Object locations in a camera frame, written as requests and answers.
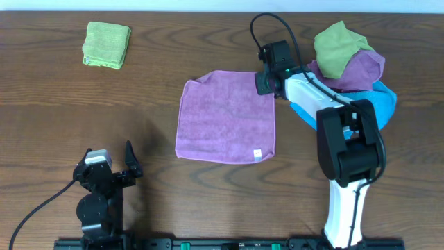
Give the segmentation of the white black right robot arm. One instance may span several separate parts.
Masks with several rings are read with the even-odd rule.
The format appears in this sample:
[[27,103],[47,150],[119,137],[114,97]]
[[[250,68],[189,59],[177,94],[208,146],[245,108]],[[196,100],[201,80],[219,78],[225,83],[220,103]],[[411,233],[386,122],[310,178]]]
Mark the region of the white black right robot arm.
[[287,99],[316,122],[318,162],[330,183],[323,233],[333,249],[356,249],[366,193],[386,162],[372,103],[338,95],[302,67],[256,73],[255,85],[258,94]]

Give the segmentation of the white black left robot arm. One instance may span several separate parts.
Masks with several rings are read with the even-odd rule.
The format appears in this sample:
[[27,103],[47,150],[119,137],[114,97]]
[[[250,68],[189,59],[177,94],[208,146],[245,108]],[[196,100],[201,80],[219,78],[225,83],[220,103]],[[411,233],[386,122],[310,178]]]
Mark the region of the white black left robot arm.
[[81,222],[82,249],[134,249],[132,233],[123,229],[123,189],[143,176],[131,142],[127,141],[127,170],[112,172],[112,159],[105,149],[88,149],[73,171],[73,179],[89,191],[77,205]]

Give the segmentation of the purple microfiber cloth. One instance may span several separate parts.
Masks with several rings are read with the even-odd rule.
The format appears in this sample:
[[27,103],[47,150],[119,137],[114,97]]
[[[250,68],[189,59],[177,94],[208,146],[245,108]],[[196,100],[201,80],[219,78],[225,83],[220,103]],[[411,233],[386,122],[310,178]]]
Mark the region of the purple microfiber cloth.
[[185,83],[175,151],[178,158],[230,165],[275,155],[275,99],[259,95],[252,72],[216,70]]

